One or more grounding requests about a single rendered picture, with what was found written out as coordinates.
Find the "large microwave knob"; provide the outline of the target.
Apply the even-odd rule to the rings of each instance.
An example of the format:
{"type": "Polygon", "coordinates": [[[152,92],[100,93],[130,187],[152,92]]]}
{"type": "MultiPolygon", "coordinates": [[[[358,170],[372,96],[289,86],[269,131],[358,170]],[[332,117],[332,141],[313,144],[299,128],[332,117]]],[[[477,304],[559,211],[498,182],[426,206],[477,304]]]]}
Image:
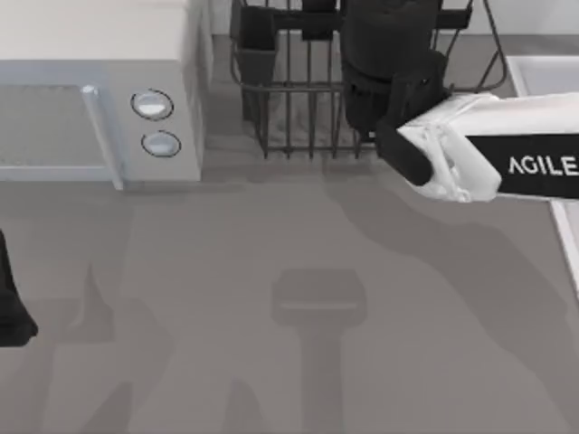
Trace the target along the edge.
{"type": "Polygon", "coordinates": [[[164,91],[154,89],[134,93],[130,106],[138,116],[150,121],[169,118],[175,109],[173,100],[164,91]]]}

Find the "small microwave knob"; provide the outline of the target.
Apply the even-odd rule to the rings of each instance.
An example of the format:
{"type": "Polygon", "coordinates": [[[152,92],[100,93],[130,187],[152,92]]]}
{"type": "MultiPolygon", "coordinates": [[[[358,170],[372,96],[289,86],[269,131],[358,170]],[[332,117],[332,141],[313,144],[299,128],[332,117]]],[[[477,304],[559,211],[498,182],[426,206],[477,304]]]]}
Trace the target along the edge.
{"type": "Polygon", "coordinates": [[[165,130],[143,135],[140,144],[145,152],[156,158],[172,158],[182,149],[180,139],[165,130]]]}

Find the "pale microwave oven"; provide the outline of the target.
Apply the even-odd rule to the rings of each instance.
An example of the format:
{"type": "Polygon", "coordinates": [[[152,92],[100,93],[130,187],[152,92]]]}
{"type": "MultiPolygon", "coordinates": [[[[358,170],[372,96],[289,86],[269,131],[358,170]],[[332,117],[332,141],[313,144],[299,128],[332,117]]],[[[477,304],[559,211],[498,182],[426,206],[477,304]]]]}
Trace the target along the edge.
{"type": "Polygon", "coordinates": [[[124,188],[202,177],[214,51],[209,0],[0,0],[0,85],[93,85],[100,91],[124,188]],[[138,116],[134,93],[164,91],[173,114],[138,116]],[[182,144],[156,158],[143,135],[182,144]]]}

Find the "black cutlery holder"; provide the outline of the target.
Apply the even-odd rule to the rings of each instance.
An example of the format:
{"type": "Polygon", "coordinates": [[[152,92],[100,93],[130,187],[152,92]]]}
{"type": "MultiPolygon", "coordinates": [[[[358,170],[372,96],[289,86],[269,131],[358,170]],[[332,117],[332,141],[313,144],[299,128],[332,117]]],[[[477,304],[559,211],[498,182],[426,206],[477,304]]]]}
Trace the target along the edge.
{"type": "Polygon", "coordinates": [[[232,0],[230,36],[242,84],[269,87],[278,52],[273,9],[232,0]]]}

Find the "microwave glass door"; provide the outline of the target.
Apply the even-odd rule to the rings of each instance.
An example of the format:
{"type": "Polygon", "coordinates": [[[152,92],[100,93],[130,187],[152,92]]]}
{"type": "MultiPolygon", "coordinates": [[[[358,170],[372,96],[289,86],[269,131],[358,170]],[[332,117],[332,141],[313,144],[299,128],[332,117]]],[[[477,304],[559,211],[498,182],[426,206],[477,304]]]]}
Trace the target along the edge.
{"type": "Polygon", "coordinates": [[[0,85],[0,181],[112,183],[79,86],[0,85]]]}

